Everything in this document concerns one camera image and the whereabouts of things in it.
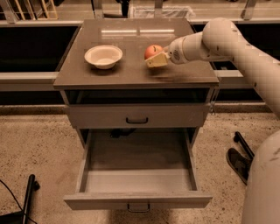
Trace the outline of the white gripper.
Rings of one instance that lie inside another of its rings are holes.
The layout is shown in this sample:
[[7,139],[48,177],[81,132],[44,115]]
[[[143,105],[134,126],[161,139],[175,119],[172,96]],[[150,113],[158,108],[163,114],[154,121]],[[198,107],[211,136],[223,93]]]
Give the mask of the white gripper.
[[145,61],[147,67],[164,67],[168,64],[168,59],[176,65],[188,63],[188,59],[184,54],[184,41],[184,38],[173,40],[169,45],[164,47],[164,52],[151,56]]

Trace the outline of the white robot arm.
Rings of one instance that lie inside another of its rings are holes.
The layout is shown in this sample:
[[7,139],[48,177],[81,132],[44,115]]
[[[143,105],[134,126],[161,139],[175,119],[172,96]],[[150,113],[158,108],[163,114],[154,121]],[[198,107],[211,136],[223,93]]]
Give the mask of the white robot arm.
[[[148,67],[195,60],[230,61],[280,117],[279,61],[251,45],[226,18],[212,19],[203,31],[177,38],[164,50],[144,58]],[[251,159],[229,149],[227,162],[247,185],[241,224],[280,224],[280,131],[264,140]]]

